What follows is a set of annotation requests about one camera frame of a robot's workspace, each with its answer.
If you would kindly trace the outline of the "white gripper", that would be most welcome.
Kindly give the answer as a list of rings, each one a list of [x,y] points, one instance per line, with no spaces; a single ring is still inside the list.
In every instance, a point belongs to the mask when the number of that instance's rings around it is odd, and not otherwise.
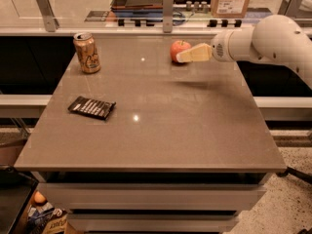
[[[233,58],[230,55],[229,44],[232,34],[232,31],[222,31],[212,39],[212,47],[206,43],[197,44],[190,49],[178,53],[176,59],[180,63],[187,63],[208,61],[213,56],[218,61],[231,62]]]

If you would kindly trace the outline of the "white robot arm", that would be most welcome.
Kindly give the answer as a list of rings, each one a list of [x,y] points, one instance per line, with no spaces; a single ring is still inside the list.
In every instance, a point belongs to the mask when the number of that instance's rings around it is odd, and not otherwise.
[[[197,44],[175,56],[180,63],[214,58],[283,65],[312,88],[312,41],[293,19],[282,15],[266,17],[253,27],[224,30],[210,44]]]

